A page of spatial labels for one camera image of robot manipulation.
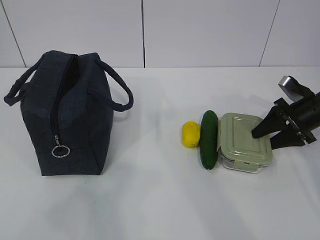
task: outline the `white wall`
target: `white wall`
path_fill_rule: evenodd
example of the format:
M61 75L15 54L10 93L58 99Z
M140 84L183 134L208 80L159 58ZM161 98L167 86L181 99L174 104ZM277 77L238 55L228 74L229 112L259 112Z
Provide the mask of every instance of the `white wall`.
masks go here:
M320 66L320 0L144 0L143 16L142 0L2 2L27 67L52 49L113 67ZM1 6L0 36L0 68L23 67Z
M24 67L24 63L10 30L5 12L0 5L0 67Z
M280 0L261 66L320 66L320 0Z
M26 65L44 52L98 52L113 67L143 67L141 0L2 0Z
M146 66L259 66L277 5L278 0L146 0Z

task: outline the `white table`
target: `white table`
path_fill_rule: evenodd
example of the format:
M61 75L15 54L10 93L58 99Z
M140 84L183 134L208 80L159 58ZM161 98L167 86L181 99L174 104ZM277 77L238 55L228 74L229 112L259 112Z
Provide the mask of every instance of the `white table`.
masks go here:
M4 96L25 69L0 69ZM186 121L214 110L265 117L288 98L284 75L320 91L320 67L118 69L135 103L115 113L103 174L41 176L19 104L0 101L1 240L318 240L319 140L273 151L258 174L181 144ZM115 100L126 95L109 79Z

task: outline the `green container lid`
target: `green container lid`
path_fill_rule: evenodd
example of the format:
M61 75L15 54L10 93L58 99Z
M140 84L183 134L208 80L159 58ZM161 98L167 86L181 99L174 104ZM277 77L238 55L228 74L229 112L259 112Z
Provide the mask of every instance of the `green container lid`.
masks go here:
M251 131L262 121L260 117L226 113L218 124L217 149L226 168L257 173L272 160L268 135L253 138Z

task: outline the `zipper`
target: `zipper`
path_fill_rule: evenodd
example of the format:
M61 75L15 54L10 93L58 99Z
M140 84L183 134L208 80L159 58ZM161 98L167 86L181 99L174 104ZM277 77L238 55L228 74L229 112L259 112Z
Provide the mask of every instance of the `zipper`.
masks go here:
M68 148L61 144L62 140L61 140L60 127L59 127L59 107L60 107L60 102L63 96L77 83L79 79L79 67L77 63L77 57L78 55L73 54L65 66L65 70L62 74L62 80L60 81L57 94L55 96L55 99L51 108L50 118L49 118L52 135L54 137L54 141L56 144L55 148L52 150L52 155L54 155L57 158L64 158L66 157L66 155L64 154L62 156L56 156L53 153L53 151L56 148L61 148L61 147Z

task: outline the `metal ring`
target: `metal ring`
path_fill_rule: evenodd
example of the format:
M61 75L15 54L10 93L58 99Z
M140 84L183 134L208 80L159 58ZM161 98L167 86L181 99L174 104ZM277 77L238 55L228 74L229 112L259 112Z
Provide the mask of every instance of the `metal ring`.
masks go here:
M62 156L56 155L56 154L55 154L55 150L58 149L58 148L65 148L65 149L67 149L67 153L64 154L64 155L62 155ZM65 146L65 145L55 146L55 147L52 149L52 151L51 151L52 156L54 156L55 158L58 158L58 159L65 158L66 156L69 155L69 153L70 153L70 148L67 147L67 146Z

